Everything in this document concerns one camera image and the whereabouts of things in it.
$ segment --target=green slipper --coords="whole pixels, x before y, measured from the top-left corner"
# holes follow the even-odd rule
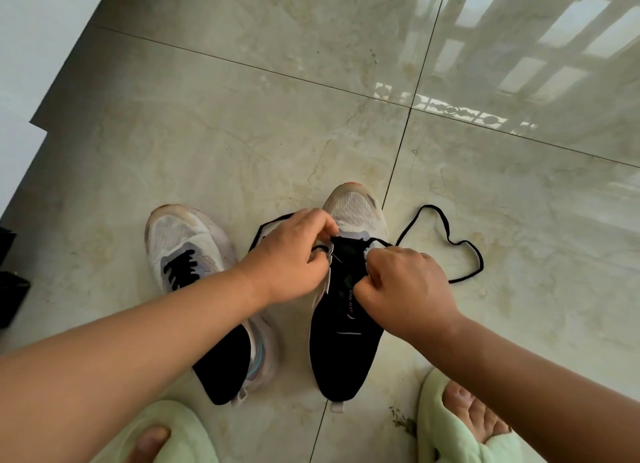
[[[493,436],[478,443],[468,427],[442,403],[450,379],[433,369],[422,386],[418,404],[418,461],[434,463],[522,463],[516,433]]]
[[[144,408],[92,463],[123,463],[143,431],[155,424],[171,428],[171,437],[154,463],[218,463],[209,435],[195,413],[178,402],[167,400]]]

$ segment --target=beige floor tile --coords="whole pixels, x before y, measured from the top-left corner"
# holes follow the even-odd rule
[[[162,203],[204,210],[243,255],[261,223],[322,205],[344,181],[382,198],[408,112],[88,29],[36,116],[49,135],[3,219],[19,232],[4,267],[33,287],[1,349],[155,296],[143,228]],[[284,364],[265,392],[237,410],[212,407],[188,375],[169,392],[194,403],[222,462],[310,458],[325,399],[308,362],[309,301],[271,315]]]
[[[453,287],[462,312],[640,397],[638,168],[412,111],[384,207],[390,238],[427,203],[484,255],[484,272]],[[423,212],[403,246],[430,253],[450,279],[471,272],[475,256],[443,235]],[[416,419],[428,366],[386,334],[345,414],[325,413],[313,463],[415,461],[404,422]]]
[[[413,107],[640,166],[638,0],[444,0]]]
[[[95,23],[398,104],[441,0],[104,0]]]

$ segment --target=person's left arm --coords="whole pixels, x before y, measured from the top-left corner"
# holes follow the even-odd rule
[[[0,357],[3,460],[91,459],[240,322],[313,290],[328,262],[311,248],[337,232],[302,210],[231,270]]]

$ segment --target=white furniture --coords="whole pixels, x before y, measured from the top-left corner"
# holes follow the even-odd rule
[[[28,121],[99,3],[0,0],[0,215],[45,136]]]

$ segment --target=floor tile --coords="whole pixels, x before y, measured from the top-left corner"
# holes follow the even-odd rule
[[[412,111],[384,207],[392,240],[423,204],[484,255],[484,272],[453,287],[462,312],[640,397],[640,169]],[[470,250],[446,244],[434,213],[403,246],[430,253],[450,279],[476,267]],[[312,463],[415,461],[405,428],[429,365],[385,337],[345,413],[325,413]]]
[[[95,23],[409,105],[441,0],[104,0]]]
[[[3,218],[19,232],[4,267],[33,287],[0,348],[155,296],[143,228],[162,203],[204,210],[242,255],[261,223],[322,205],[344,181],[382,198],[409,111],[89,28],[36,115],[49,135]],[[270,315],[284,362],[265,392],[234,410],[212,407],[190,374],[169,390],[193,403],[222,462],[311,456],[325,399],[310,301]]]
[[[640,166],[638,0],[444,0],[413,107]]]

